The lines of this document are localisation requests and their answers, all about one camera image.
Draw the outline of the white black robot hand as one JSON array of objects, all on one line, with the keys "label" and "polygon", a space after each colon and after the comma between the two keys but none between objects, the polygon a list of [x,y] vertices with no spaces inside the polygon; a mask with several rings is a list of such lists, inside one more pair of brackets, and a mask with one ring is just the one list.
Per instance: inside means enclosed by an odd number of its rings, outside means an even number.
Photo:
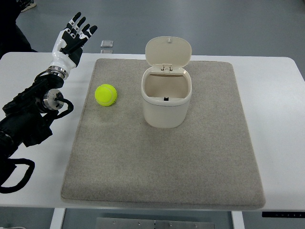
[{"label": "white black robot hand", "polygon": [[84,44],[97,30],[96,25],[84,25],[85,21],[81,12],[76,13],[60,31],[53,47],[50,67],[62,71],[65,77],[78,66]]}]

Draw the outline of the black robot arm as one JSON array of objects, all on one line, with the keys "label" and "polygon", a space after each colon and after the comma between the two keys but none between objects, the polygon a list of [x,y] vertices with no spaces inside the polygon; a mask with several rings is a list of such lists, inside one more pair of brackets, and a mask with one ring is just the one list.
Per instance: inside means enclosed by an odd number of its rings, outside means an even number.
[{"label": "black robot arm", "polygon": [[0,183],[4,184],[17,165],[26,165],[24,177],[12,187],[0,187],[2,194],[16,192],[29,181],[35,163],[29,159],[12,159],[20,144],[40,144],[52,135],[50,125],[74,109],[72,102],[59,91],[68,73],[50,66],[35,77],[34,83],[3,107],[5,118],[0,122]]}]

